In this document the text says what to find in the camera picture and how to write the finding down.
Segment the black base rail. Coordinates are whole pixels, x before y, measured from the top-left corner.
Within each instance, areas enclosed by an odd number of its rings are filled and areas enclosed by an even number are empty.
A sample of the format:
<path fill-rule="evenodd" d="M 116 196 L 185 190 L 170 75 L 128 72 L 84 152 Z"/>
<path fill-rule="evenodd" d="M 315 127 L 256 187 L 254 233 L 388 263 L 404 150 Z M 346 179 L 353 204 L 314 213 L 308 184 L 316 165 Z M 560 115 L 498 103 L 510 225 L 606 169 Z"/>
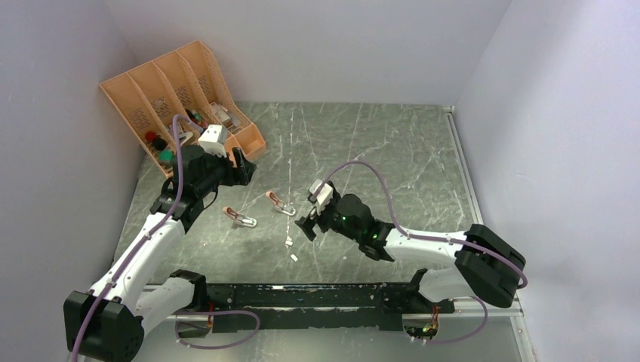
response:
<path fill-rule="evenodd" d="M 208 301 L 178 314 L 215 312 L 213 331 L 376 327 L 402 331 L 411 314 L 452 314 L 451 300 L 433 303 L 411 283 L 207 285 Z"/>

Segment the red round stamp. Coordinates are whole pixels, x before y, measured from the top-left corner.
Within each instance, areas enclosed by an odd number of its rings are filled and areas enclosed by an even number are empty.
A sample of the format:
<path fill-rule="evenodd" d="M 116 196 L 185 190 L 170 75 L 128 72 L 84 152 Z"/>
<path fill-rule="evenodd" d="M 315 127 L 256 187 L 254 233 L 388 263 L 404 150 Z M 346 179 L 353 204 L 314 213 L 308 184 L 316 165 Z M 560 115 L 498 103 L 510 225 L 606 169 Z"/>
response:
<path fill-rule="evenodd" d="M 148 131 L 145 133 L 145 140 L 149 143 L 151 143 L 156 137 L 157 134 L 155 132 Z"/>

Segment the black round stamp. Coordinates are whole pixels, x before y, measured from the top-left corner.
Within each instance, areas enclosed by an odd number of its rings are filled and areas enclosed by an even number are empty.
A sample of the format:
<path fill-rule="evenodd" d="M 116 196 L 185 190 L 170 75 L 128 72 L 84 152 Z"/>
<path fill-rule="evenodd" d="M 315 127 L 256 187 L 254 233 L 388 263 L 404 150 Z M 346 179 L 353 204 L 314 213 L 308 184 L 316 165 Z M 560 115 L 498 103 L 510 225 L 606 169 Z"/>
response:
<path fill-rule="evenodd" d="M 151 141 L 152 147 L 161 152 L 168 147 L 168 143 L 161 137 L 156 137 Z"/>

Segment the peach plastic file organizer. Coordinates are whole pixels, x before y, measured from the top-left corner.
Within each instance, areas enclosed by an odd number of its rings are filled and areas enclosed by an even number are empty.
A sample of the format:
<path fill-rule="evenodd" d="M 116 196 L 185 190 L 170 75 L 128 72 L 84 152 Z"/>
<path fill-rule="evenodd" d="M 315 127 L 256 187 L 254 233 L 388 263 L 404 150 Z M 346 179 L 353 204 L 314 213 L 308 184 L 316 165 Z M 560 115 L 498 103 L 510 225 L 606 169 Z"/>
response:
<path fill-rule="evenodd" d="M 211 111 L 212 102 L 226 107 L 242 122 L 243 128 L 237 133 L 227 129 L 226 153 L 239 147 L 248 160 L 255 161 L 266 152 L 266 141 L 257 125 L 235 104 L 213 52 L 202 41 L 192 41 L 103 81 L 100 89 L 165 176 L 172 175 L 171 166 L 158 163 L 160 152 L 145 140 L 145 133 L 155 132 L 168 143 L 166 149 L 173 151 L 174 115 L 188 117 L 190 121 L 181 122 L 180 127 L 191 132 L 200 126 L 190 119 L 186 109 L 197 111 L 208 126 L 221 124 Z"/>

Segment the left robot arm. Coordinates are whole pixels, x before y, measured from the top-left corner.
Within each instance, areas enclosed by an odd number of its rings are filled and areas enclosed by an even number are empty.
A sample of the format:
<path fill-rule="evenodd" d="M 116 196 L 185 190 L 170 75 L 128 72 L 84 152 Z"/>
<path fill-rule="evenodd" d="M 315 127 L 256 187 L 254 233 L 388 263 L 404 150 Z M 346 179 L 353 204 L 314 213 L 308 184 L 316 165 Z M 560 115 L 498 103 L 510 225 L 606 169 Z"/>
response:
<path fill-rule="evenodd" d="M 165 254 L 182 241 L 204 211 L 204 199 L 221 186 L 246 186 L 256 170 L 239 147 L 215 155 L 183 146 L 171 159 L 173 173 L 136 238 L 111 269 L 86 292 L 73 291 L 63 304 L 70 359 L 131 361 L 144 337 L 176 311 L 197 314 L 211 307 L 204 275 L 178 270 L 158 289 L 143 289 Z"/>

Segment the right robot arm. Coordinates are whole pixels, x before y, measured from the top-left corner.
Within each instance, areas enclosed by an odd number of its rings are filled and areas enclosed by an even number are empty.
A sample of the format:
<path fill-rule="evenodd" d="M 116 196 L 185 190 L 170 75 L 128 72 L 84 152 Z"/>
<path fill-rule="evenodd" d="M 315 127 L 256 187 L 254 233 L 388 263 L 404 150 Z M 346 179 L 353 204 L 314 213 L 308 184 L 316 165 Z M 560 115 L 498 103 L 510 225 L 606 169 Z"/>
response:
<path fill-rule="evenodd" d="M 526 259 L 486 225 L 473 224 L 463 232 L 400 232 L 377 219 L 354 194 L 335 196 L 314 205 L 296 225 L 309 240 L 315 228 L 335 232 L 357 243 L 372 260 L 413 260 L 438 265 L 416 273 L 417 286 L 407 293 L 409 306 L 425 312 L 435 302 L 474 296 L 498 308 L 512 306 Z"/>

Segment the green stamp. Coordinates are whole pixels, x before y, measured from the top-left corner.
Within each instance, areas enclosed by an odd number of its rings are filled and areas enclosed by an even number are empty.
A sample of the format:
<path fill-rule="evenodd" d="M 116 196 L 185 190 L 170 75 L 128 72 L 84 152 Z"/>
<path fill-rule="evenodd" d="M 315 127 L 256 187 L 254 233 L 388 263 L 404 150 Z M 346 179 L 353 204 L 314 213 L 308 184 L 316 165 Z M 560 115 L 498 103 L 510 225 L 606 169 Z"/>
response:
<path fill-rule="evenodd" d="M 170 167 L 173 157 L 174 153 L 170 149 L 165 149 L 158 154 L 158 163 L 162 167 Z"/>

